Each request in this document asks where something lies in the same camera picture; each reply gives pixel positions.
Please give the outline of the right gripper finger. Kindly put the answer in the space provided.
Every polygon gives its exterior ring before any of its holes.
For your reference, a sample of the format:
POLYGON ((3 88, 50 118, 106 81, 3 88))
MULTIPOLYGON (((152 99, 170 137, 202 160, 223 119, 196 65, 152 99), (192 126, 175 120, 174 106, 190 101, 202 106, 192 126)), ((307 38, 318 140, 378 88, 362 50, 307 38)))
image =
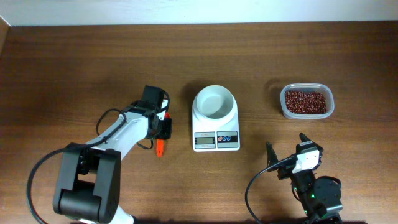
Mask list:
POLYGON ((304 133, 300 133, 299 138, 301 140, 301 143, 299 144, 300 146, 305 146, 312 143, 312 141, 304 133))
POLYGON ((277 169, 275 165, 279 162, 279 160, 270 142, 266 142, 266 151, 267 151, 267 171, 272 172, 277 169))

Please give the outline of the orange measuring scoop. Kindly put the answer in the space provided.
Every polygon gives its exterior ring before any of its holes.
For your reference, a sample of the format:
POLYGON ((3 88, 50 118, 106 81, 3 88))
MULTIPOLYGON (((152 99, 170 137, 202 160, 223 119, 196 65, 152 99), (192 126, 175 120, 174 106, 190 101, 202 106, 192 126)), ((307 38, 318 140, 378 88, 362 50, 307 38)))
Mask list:
POLYGON ((162 130, 156 142, 156 154, 162 157, 164 154, 165 141, 171 138, 172 132, 172 119, 168 112, 165 113, 165 118, 162 123, 162 130))

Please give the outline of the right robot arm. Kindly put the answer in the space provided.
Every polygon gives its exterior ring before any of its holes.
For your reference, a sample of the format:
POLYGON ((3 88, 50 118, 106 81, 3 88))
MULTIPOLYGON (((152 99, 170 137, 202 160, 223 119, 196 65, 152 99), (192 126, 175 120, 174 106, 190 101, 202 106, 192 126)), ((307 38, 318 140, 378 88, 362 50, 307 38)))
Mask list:
POLYGON ((296 145, 296 152, 282 160, 277 158, 272 144, 266 144, 269 170, 276 170, 279 180, 290 179, 292 191, 307 216, 305 223, 342 223, 341 181, 330 176, 315 177, 323 148, 304 133, 299 137, 301 143, 296 145))

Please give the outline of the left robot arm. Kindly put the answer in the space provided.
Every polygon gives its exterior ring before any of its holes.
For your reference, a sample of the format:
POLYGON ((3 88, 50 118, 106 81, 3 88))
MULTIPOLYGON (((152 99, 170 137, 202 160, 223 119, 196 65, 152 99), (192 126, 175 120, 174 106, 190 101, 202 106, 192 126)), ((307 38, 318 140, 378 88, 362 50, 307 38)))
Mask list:
POLYGON ((119 205, 121 161, 143 139, 170 139, 169 104, 165 90, 145 86, 142 98, 120 110, 97 138, 69 144, 53 198, 55 213, 83 223, 135 223, 119 205))

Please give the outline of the white digital kitchen scale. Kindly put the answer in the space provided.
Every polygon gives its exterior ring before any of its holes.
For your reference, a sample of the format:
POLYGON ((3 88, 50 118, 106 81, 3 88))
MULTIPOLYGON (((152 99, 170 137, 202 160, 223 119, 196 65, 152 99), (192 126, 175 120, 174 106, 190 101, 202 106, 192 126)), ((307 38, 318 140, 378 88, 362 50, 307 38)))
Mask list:
POLYGON ((192 110, 193 150, 196 152, 237 151, 241 147, 238 109, 227 123, 201 122, 192 110))

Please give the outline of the white round bowl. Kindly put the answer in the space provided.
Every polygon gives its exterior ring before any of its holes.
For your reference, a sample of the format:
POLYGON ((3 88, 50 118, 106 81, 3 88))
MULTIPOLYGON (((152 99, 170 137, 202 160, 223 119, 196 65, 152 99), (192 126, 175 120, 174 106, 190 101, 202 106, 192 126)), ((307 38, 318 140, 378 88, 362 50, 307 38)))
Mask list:
POLYGON ((227 88, 210 85, 196 95, 192 110, 201 122, 225 124, 237 113, 237 102, 227 88))

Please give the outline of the red beans in container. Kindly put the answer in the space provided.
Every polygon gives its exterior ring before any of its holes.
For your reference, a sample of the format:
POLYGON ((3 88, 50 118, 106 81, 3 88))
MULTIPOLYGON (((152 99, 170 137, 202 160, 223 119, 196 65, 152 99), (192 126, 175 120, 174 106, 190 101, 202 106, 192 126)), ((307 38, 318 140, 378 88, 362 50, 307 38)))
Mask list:
POLYGON ((291 113, 295 114, 325 114, 326 98, 316 91, 286 91, 285 104, 291 113))

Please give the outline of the clear plastic container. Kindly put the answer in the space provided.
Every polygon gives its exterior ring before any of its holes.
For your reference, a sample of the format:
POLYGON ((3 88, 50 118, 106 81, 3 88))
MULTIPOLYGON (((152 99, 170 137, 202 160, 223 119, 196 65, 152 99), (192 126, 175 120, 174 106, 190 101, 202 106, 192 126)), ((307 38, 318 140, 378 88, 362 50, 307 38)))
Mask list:
POLYGON ((319 83, 294 83, 280 93, 283 115, 288 119, 324 119, 335 110, 331 90, 319 83))

